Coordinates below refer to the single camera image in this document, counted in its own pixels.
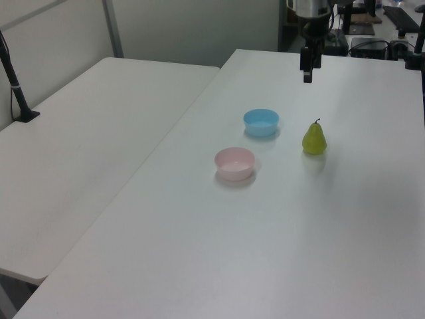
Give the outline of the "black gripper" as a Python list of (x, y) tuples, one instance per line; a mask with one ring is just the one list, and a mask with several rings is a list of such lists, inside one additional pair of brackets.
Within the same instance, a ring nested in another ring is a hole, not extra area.
[(322, 42), (329, 33), (329, 14), (319, 17), (300, 17), (300, 35), (306, 47), (300, 52), (303, 82), (312, 83), (313, 68), (321, 68)]

